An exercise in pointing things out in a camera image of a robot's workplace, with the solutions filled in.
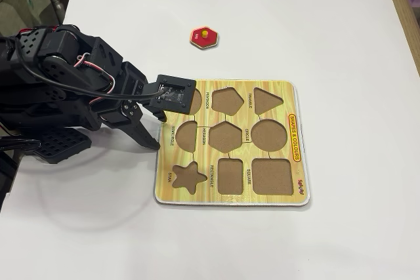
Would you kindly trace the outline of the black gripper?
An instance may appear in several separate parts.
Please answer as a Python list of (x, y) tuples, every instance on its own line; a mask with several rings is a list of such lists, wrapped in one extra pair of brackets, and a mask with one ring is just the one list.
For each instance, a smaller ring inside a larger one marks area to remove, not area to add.
[[(118, 94), (126, 94), (131, 97), (144, 96), (149, 94), (155, 94), (159, 91), (157, 83), (149, 83), (146, 76), (132, 65), (130, 62), (123, 62), (121, 78), (124, 79), (124, 84)], [(140, 106), (150, 111), (159, 121), (165, 123), (167, 116), (162, 109), (153, 107), (150, 102), (156, 99), (156, 96), (149, 99), (128, 99), (122, 101), (121, 111), (122, 114), (128, 118), (135, 118), (139, 116), (141, 112)], [(160, 149), (160, 144), (155, 138), (148, 132), (145, 126), (139, 121), (138, 123), (132, 122), (125, 127), (125, 133), (130, 136), (137, 144), (144, 148), (148, 148), (154, 151)]]

